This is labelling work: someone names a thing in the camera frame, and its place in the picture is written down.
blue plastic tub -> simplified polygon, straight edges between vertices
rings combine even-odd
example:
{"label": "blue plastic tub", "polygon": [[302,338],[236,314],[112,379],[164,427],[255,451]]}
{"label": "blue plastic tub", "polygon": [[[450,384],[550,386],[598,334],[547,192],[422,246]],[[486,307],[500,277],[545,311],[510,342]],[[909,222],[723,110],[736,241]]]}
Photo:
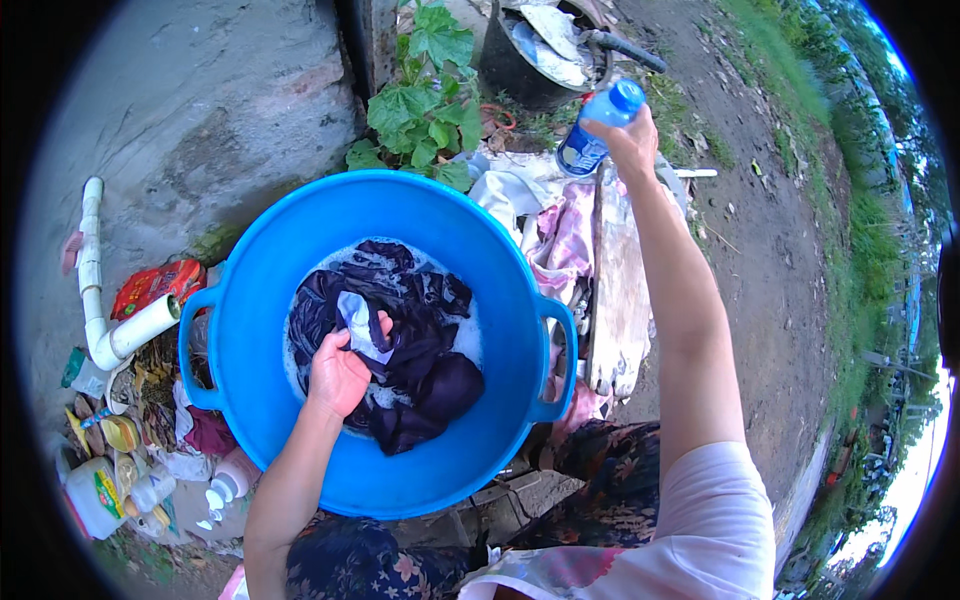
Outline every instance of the blue plastic tub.
{"label": "blue plastic tub", "polygon": [[[557,319],[577,355],[573,318],[541,296],[506,230],[450,187],[387,170],[344,173],[295,190],[264,212],[227,260],[223,278],[183,307],[180,364],[190,400],[223,411],[244,451],[266,469],[293,430],[300,401],[283,369],[283,324],[303,277],[323,258],[372,236],[398,239],[443,263],[473,290],[483,333],[486,392],[439,438],[387,457],[372,440],[342,434],[320,507],[347,516],[406,518],[479,490],[516,454],[537,421],[558,419],[573,394],[568,361],[560,398],[545,402],[548,344]],[[213,307],[208,357],[215,391],[189,372],[189,324]]]}

white t-shirt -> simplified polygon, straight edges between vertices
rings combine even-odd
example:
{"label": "white t-shirt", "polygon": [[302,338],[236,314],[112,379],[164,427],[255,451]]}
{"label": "white t-shirt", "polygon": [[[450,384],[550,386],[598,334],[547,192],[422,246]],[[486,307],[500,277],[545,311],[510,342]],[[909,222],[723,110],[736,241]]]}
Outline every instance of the white t-shirt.
{"label": "white t-shirt", "polygon": [[497,585],[535,600],[770,598],[773,509],[739,442],[687,452],[666,473],[655,539],[639,548],[510,550],[470,573],[459,600],[491,600]]}

blue bottle cap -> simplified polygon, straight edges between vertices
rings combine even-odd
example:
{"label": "blue bottle cap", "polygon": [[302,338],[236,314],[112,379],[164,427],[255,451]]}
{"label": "blue bottle cap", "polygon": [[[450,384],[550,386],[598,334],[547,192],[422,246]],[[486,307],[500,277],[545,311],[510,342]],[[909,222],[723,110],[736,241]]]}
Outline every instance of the blue bottle cap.
{"label": "blue bottle cap", "polygon": [[633,80],[621,79],[610,90],[610,102],[615,107],[633,114],[640,110],[646,101],[646,94]]}

floral pants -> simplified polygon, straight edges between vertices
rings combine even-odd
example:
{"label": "floral pants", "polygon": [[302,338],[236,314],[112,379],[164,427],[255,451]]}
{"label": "floral pants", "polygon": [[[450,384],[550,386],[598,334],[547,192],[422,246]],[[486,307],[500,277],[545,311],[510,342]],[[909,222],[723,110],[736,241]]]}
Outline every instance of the floral pants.
{"label": "floral pants", "polygon": [[[528,523],[508,548],[633,548],[653,539],[660,505],[658,422],[589,420],[554,456],[554,470],[587,484]],[[287,557],[287,597],[444,598],[477,566],[470,564],[469,548],[400,549],[376,519],[318,511]]]}

purple wet fabric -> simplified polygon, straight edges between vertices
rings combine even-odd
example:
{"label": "purple wet fabric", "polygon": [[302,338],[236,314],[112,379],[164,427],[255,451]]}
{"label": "purple wet fabric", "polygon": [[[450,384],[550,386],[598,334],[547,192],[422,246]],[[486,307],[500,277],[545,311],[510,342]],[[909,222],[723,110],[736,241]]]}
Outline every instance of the purple wet fabric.
{"label": "purple wet fabric", "polygon": [[[473,294],[456,276],[414,272],[413,255],[402,244],[368,240],[357,250],[350,262],[335,265],[337,271],[315,271],[300,285],[290,312],[289,338],[306,393],[310,363],[320,342],[334,326],[346,324],[337,310],[340,292],[364,298],[374,345],[394,353],[386,365],[358,355],[381,376],[382,386],[406,394],[413,406],[397,403],[384,409],[361,401],[344,423],[369,431],[385,454],[394,455],[442,434],[483,394],[480,370],[463,354],[450,352],[458,325],[444,324],[447,315],[469,317]],[[384,268],[362,252],[388,258],[395,266]],[[378,309],[394,320],[389,342],[379,328]]]}

